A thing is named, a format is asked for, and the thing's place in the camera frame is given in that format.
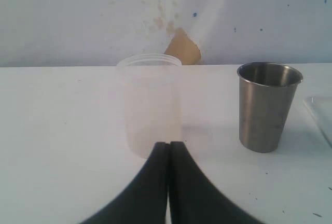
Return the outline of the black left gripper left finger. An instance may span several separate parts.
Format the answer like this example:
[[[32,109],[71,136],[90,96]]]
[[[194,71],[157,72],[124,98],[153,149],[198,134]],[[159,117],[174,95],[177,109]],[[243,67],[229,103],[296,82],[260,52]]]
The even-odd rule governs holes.
[[[170,145],[157,142],[135,178],[83,223],[165,223]]]

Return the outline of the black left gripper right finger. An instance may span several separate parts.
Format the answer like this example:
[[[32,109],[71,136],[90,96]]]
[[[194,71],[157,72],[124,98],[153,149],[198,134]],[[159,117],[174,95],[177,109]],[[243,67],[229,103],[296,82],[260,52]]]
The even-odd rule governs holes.
[[[170,143],[169,203],[171,223],[261,223],[208,180],[183,142]]]

